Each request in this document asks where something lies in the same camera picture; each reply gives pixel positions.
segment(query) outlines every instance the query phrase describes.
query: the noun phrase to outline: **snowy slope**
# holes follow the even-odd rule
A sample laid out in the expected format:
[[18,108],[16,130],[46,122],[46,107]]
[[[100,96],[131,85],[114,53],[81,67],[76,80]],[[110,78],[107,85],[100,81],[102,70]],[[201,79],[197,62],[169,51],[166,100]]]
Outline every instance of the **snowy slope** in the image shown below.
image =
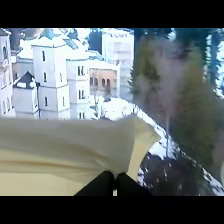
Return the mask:
[[[95,105],[94,96],[90,97],[90,104],[93,106]],[[111,98],[109,102],[103,102],[103,97],[99,98],[98,101],[98,112],[99,117],[105,117],[110,120],[118,120],[124,116],[128,116],[132,114],[133,112],[141,119],[143,119],[146,123],[153,126],[155,131],[160,135],[161,140],[159,142],[156,142],[150,149],[149,152],[152,155],[158,155],[161,159],[163,159],[166,156],[166,132],[163,128],[161,128],[157,123],[150,118],[146,113],[144,113],[140,108],[138,108],[136,105],[127,102],[126,100],[120,99],[120,98]],[[175,149],[175,143],[170,138],[170,147],[168,150],[168,156],[170,158],[175,158],[173,155],[174,149]],[[224,196],[224,189],[215,178],[213,178],[205,169],[204,171],[204,178],[207,182],[209,182],[210,186],[212,187],[213,192],[218,196]],[[139,177],[138,182],[141,185],[144,185],[143,180],[143,171],[139,170]]]

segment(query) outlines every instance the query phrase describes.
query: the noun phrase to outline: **black object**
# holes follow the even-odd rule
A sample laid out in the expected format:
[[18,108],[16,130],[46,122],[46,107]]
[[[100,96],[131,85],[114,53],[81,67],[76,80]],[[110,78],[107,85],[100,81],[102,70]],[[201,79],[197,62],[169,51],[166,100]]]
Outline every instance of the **black object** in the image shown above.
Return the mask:
[[117,196],[152,196],[150,192],[132,180],[127,174],[119,174],[117,180],[109,171],[104,171],[75,196],[113,196],[117,189]]

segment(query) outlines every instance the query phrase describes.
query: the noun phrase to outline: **snow-covered ground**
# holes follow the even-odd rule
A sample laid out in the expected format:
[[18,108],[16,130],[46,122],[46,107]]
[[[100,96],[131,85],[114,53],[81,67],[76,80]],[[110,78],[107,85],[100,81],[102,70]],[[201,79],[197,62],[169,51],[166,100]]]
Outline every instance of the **snow-covered ground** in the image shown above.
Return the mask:
[[[110,120],[118,120],[134,112],[140,119],[143,119],[147,124],[150,124],[155,129],[155,131],[160,135],[161,140],[159,142],[156,142],[149,149],[149,152],[152,155],[158,155],[161,159],[164,159],[164,157],[166,156],[166,132],[152,118],[150,118],[146,113],[144,113],[138,106],[120,98],[111,98],[110,101],[104,102],[104,98],[102,96],[99,97],[90,96],[91,106],[95,105],[95,100],[98,101],[97,105],[98,117],[96,117],[95,115],[92,116],[92,118],[94,119],[105,117]],[[170,158],[175,158],[173,155],[174,150],[176,150],[175,143],[172,141],[172,138],[170,137],[169,150],[168,150],[168,156]],[[209,182],[213,192],[218,196],[224,196],[224,188],[222,187],[221,183],[217,181],[215,178],[213,178],[205,169],[203,169],[203,171],[204,171],[204,178],[206,181]],[[141,185],[145,185],[143,180],[144,176],[143,174],[144,173],[140,168],[138,175],[138,182]]]

